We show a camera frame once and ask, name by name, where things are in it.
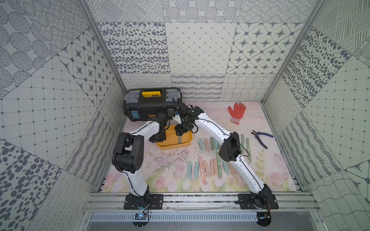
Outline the yellow plastic storage tray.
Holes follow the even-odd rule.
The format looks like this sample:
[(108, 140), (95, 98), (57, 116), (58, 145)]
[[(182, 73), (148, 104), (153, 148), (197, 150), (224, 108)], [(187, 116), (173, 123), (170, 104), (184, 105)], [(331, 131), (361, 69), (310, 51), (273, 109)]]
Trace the yellow plastic storage tray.
[(178, 149), (191, 145), (193, 140), (193, 135), (189, 131), (182, 136), (182, 144), (178, 144), (178, 136), (175, 133), (175, 125), (171, 125), (166, 130), (166, 140), (163, 142), (158, 142), (156, 145), (162, 150)]

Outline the mint glossy folding knife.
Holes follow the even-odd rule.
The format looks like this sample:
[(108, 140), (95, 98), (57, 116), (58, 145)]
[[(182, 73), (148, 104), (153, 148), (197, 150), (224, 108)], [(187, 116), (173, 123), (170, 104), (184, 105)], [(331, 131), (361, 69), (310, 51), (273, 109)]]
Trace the mint glossy folding knife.
[(203, 139), (198, 138), (198, 144), (199, 144), (199, 148), (201, 149), (201, 151), (204, 152), (205, 151), (205, 145), (204, 145)]

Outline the sage green fruit knife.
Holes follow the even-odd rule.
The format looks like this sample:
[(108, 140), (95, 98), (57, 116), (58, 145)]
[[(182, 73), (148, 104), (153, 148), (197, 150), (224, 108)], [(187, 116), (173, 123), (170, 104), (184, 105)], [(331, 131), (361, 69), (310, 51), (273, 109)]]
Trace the sage green fruit knife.
[(213, 137), (210, 138), (210, 148), (211, 148), (212, 151), (215, 150), (215, 143), (214, 143), (214, 138)]

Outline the teal lettered fruit knife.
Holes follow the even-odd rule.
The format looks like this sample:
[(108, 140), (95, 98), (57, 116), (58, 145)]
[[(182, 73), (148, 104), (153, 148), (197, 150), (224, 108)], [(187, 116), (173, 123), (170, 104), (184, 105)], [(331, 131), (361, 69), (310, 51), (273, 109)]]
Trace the teal lettered fruit knife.
[(216, 151), (218, 150), (218, 142), (216, 139), (214, 139), (214, 148)]

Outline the long coral fruit knife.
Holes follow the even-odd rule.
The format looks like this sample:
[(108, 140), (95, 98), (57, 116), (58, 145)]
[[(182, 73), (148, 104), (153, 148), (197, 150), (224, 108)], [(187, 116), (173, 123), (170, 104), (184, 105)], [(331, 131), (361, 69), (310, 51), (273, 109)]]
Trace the long coral fruit knife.
[(206, 185), (207, 183), (206, 183), (206, 179), (205, 179), (204, 164), (203, 164), (202, 157), (199, 157), (199, 169), (200, 169), (201, 180), (202, 180), (203, 184)]

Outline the pink folding fruit knife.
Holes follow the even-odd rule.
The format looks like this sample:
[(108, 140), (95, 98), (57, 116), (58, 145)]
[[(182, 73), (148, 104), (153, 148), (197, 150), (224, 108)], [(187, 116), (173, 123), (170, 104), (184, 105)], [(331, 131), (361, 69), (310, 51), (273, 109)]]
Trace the pink folding fruit knife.
[(203, 168), (204, 168), (204, 171), (205, 171), (205, 174), (207, 177), (210, 177), (210, 170), (209, 170), (209, 166), (208, 166), (208, 162), (203, 160)]

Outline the teal folding fruit knife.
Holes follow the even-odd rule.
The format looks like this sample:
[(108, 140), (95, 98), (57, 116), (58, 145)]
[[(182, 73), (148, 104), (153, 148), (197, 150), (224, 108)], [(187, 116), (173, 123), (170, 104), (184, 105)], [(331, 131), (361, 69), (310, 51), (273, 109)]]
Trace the teal folding fruit knife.
[(225, 173), (226, 174), (229, 174), (229, 166), (228, 166), (228, 163), (224, 160), (222, 160), (222, 163), (223, 163), (223, 167), (224, 167), (224, 170), (225, 170)]

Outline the green folding fruit knife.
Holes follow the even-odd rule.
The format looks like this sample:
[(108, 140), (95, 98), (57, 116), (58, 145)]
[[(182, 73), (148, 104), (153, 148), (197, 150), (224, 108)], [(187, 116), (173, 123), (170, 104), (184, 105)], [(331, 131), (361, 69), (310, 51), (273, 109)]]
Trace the green folding fruit knife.
[(218, 152), (216, 152), (216, 160), (217, 160), (218, 178), (221, 179), (222, 178), (222, 166), (221, 166), (221, 158)]

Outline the light green knife handle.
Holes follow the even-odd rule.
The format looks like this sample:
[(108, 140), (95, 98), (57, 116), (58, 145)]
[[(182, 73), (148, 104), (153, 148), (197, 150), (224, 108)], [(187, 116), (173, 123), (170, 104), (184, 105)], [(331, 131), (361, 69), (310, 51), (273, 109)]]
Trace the light green knife handle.
[(240, 137), (240, 150), (241, 150), (241, 154), (243, 155), (244, 154), (244, 134), (241, 134), (240, 135), (241, 137)]

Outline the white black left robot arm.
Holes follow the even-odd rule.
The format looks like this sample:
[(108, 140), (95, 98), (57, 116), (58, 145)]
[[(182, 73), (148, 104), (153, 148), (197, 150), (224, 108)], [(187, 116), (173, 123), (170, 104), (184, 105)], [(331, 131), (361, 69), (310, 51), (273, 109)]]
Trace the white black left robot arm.
[(117, 171), (126, 175), (130, 183), (130, 194), (135, 198), (146, 198), (149, 188), (143, 179), (140, 168), (144, 161), (145, 142), (153, 138), (155, 142), (165, 140), (165, 128), (169, 117), (160, 113), (157, 118), (131, 132), (118, 135), (112, 156), (112, 164)]

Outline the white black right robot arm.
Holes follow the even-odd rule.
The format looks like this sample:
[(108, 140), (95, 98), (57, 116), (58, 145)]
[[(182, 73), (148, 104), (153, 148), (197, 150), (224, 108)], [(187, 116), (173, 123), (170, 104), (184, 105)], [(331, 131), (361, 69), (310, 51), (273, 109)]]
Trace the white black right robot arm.
[(237, 132), (230, 132), (216, 122), (214, 122), (201, 108), (188, 107), (172, 98), (176, 108), (177, 115), (175, 120), (178, 125), (175, 126), (177, 136), (181, 136), (194, 127), (201, 128), (215, 138), (219, 145), (219, 156), (225, 162), (229, 162), (245, 180), (254, 203), (257, 208), (267, 205), (272, 198), (273, 193), (270, 188), (254, 173), (241, 153), (240, 137)]

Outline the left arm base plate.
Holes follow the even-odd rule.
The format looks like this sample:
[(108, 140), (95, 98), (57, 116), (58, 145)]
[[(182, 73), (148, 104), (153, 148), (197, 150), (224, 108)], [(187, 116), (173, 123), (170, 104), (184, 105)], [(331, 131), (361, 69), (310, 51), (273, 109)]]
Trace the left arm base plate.
[(163, 194), (149, 194), (146, 196), (135, 196), (129, 194), (125, 197), (124, 210), (152, 209), (161, 210), (163, 206)]

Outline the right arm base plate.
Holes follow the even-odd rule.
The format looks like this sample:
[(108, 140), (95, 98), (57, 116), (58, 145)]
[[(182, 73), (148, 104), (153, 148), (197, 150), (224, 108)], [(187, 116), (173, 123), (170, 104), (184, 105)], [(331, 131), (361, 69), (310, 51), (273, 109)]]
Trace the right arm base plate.
[(268, 195), (267, 198), (252, 193), (238, 194), (238, 204), (241, 209), (279, 209), (274, 194)]

